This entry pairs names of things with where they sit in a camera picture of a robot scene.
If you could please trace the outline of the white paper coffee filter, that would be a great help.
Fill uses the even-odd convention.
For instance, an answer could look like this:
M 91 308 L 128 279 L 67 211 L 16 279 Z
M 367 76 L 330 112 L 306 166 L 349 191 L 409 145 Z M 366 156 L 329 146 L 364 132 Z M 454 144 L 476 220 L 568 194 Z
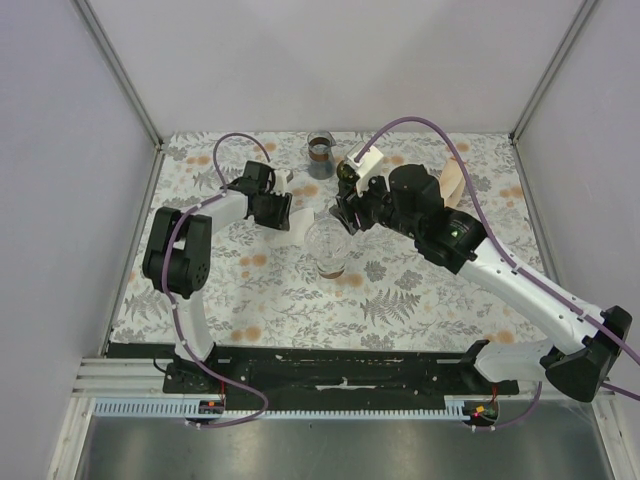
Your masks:
M 292 212 L 289 216 L 289 230 L 267 233 L 266 243 L 272 248 L 301 246 L 304 243 L 306 232 L 314 221 L 315 214 L 312 208 Z

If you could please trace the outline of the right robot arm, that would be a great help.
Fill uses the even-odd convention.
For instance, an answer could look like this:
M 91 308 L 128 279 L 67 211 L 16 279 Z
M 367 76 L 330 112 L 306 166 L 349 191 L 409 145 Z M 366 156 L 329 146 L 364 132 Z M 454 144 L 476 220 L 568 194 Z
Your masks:
M 337 179 L 330 212 L 350 234 L 380 225 L 412 239 L 425 260 L 493 293 L 545 334 L 538 342 L 475 342 L 457 371 L 465 391 L 548 381 L 573 400 L 594 399 L 621 353 L 632 322 L 628 312 L 579 300 L 493 242 L 479 220 L 445 206 L 438 180 L 422 165 L 384 177 L 341 162 Z

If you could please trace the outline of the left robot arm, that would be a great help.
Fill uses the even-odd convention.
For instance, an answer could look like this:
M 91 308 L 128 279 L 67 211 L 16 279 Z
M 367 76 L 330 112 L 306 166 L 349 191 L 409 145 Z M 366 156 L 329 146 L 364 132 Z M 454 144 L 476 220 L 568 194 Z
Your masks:
M 185 211 L 159 208 L 153 218 L 142 269 L 155 290 L 166 295 L 173 317 L 175 354 L 191 361 L 185 373 L 198 392 L 219 384 L 220 368 L 207 360 L 215 340 L 205 318 L 202 291 L 211 271 L 213 235 L 251 218 L 276 231 L 290 230 L 293 172 L 249 161 L 243 174 L 213 197 Z

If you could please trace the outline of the dark olive glass dripper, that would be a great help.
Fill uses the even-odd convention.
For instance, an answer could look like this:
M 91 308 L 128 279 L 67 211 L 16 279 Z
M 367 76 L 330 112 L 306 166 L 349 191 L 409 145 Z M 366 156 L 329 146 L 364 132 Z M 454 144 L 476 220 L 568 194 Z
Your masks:
M 338 180 L 338 195 L 341 198 L 348 199 L 357 195 L 356 185 L 359 176 L 356 170 L 348 164 L 346 159 L 337 165 L 336 176 Z

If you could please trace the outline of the clear glass dripper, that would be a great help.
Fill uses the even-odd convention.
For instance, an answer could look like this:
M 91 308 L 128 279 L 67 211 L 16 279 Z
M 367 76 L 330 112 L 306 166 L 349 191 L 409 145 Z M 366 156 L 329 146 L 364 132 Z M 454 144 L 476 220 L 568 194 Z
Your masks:
M 304 245 L 325 279 L 340 277 L 351 252 L 352 236 L 345 226 L 329 215 L 316 219 L 305 233 Z

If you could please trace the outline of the glass carafe with brown band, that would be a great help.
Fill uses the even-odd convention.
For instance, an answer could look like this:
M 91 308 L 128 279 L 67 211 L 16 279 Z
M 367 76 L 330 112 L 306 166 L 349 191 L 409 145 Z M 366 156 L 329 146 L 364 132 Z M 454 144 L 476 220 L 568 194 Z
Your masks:
M 311 132 L 307 136 L 308 173 L 316 180 L 327 180 L 335 173 L 332 149 L 336 145 L 328 131 Z

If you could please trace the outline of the floral tablecloth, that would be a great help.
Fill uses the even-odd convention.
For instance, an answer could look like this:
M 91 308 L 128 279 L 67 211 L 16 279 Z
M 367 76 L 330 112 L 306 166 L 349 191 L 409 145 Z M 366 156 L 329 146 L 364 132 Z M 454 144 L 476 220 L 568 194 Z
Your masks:
M 464 160 L 494 233 L 534 268 L 542 263 L 504 134 L 394 132 L 377 142 L 383 168 L 421 163 L 438 174 Z M 303 133 L 257 132 L 249 139 L 178 133 L 164 146 L 154 207 L 186 209 L 212 196 L 249 160 L 293 172 L 294 209 L 325 213 L 336 185 L 307 171 Z M 539 329 L 495 295 L 426 262 L 412 243 L 375 227 L 356 236 L 345 272 L 321 278 L 300 245 L 240 221 L 212 240 L 212 271 L 203 290 L 208 328 L 220 344 L 337 349 L 463 351 L 474 341 L 538 341 Z

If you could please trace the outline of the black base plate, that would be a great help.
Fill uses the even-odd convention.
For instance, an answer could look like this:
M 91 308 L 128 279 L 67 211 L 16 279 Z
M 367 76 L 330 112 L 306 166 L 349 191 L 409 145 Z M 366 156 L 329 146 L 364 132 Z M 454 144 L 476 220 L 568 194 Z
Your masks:
M 113 343 L 107 355 L 165 360 L 163 392 L 222 393 L 234 409 L 440 408 L 448 396 L 519 392 L 515 381 L 492 385 L 463 353 L 217 346 L 205 362 L 207 372 L 168 344 Z

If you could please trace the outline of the left aluminium frame post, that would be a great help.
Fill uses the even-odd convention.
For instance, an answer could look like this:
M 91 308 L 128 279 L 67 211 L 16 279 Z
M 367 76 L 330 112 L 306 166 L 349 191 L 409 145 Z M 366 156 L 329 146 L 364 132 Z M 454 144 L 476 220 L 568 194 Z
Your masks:
M 113 75 L 126 101 L 133 109 L 138 121 L 146 132 L 147 137 L 154 147 L 160 150 L 163 146 L 162 135 L 151 119 L 124 63 L 120 59 L 91 2 L 87 0 L 73 0 L 72 4 L 92 37 L 101 57 L 106 62 L 108 69 Z

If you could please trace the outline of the aluminium frame post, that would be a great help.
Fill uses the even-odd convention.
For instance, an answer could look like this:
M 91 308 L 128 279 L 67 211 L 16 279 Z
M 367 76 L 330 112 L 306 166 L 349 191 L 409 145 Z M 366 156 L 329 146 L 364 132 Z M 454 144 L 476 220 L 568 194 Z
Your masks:
M 599 0 L 583 0 L 580 2 L 579 8 L 573 15 L 571 22 L 537 81 L 513 129 L 509 133 L 509 138 L 514 146 L 519 143 L 534 114 L 553 85 L 556 77 L 559 75 L 561 68 L 576 46 L 599 5 Z
M 73 0 L 72 4 L 92 37 L 101 57 L 106 62 L 108 69 L 113 75 L 126 101 L 133 109 L 138 121 L 146 132 L 147 137 L 154 147 L 160 150 L 163 146 L 162 135 L 151 119 L 124 63 L 120 59 L 91 2 L 87 0 Z

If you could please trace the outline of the right aluminium frame post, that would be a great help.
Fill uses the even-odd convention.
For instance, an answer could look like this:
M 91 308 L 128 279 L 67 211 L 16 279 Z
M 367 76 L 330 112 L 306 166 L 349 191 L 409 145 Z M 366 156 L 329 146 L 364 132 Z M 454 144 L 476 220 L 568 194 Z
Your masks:
M 514 146 L 519 143 L 534 114 L 553 85 L 556 77 L 559 75 L 561 68 L 576 46 L 599 5 L 599 0 L 583 0 L 580 2 L 579 8 L 573 15 L 571 22 L 537 81 L 513 129 L 509 133 L 509 138 Z

